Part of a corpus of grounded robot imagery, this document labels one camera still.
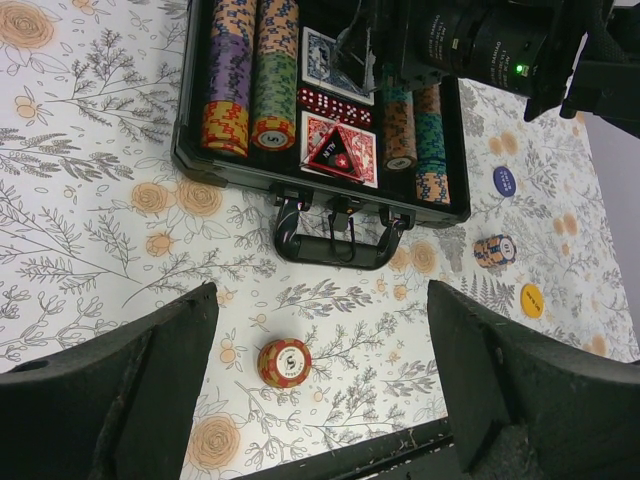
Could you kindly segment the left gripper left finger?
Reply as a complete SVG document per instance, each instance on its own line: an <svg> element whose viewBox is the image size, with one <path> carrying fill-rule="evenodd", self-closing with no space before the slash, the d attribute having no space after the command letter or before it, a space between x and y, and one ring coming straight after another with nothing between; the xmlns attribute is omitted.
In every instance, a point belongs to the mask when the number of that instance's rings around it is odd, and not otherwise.
<svg viewBox="0 0 640 480"><path fill-rule="evenodd" d="M1 376L4 479L176 479L212 348L217 287Z"/></svg>

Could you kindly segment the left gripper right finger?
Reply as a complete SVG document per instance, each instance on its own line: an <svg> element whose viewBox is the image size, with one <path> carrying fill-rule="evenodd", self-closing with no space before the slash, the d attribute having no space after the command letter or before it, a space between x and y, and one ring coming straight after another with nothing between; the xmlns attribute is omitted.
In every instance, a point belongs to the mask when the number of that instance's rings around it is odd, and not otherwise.
<svg viewBox="0 0 640 480"><path fill-rule="evenodd" d="M431 281L429 330L462 472L636 479L639 364L585 352Z"/></svg>

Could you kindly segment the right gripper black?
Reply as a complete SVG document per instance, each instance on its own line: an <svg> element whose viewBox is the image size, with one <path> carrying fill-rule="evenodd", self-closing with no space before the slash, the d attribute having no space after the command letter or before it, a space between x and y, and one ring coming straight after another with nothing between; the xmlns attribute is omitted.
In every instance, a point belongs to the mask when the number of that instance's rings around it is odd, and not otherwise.
<svg viewBox="0 0 640 480"><path fill-rule="evenodd" d="M525 98L531 122L557 109L608 123L639 120L639 7L612 1L374 1L375 53L401 82L469 79ZM371 28L358 15L337 37L333 68L375 89Z"/></svg>

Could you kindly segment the red triangular all-in token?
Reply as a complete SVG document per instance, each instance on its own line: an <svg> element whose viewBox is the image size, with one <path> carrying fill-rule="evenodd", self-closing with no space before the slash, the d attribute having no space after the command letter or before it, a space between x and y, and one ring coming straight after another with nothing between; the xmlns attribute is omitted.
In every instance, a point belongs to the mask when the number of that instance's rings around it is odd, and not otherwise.
<svg viewBox="0 0 640 480"><path fill-rule="evenodd" d="M356 140L360 131L338 121L307 116L301 136L300 168L304 171L362 184Z"/></svg>

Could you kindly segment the yellow round blind button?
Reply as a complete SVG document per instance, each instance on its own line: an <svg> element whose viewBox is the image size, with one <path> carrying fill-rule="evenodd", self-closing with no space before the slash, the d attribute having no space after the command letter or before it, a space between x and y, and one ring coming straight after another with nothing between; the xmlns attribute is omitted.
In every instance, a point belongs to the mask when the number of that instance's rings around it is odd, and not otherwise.
<svg viewBox="0 0 640 480"><path fill-rule="evenodd" d="M521 289L520 304L524 314L532 319L539 319L545 309L542 292L534 284L526 284Z"/></svg>

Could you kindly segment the tan blue chip stack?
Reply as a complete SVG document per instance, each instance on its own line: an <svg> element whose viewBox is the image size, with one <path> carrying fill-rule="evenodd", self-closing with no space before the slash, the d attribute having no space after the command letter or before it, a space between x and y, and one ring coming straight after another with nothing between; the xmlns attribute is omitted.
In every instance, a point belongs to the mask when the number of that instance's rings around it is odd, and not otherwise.
<svg viewBox="0 0 640 480"><path fill-rule="evenodd" d="M495 235L474 244L474 258L483 268L510 265L515 262L517 249L509 235Z"/></svg>

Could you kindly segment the orange red chip stack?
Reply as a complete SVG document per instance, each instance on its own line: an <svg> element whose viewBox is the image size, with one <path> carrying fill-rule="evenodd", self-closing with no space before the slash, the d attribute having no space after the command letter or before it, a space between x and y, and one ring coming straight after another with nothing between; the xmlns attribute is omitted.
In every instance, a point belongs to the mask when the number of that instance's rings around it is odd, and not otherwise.
<svg viewBox="0 0 640 480"><path fill-rule="evenodd" d="M274 388L294 388L306 381L312 358L306 344L296 338L284 338L265 345L258 356L260 378Z"/></svg>

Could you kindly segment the blue round blind button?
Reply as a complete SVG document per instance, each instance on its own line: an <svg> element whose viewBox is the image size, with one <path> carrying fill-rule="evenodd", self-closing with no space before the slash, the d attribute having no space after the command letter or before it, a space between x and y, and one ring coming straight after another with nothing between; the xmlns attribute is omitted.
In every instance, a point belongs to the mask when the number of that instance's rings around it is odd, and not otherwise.
<svg viewBox="0 0 640 480"><path fill-rule="evenodd" d="M493 171L493 182L497 192L505 198L513 197L517 191L517 182L511 170L499 166Z"/></svg>

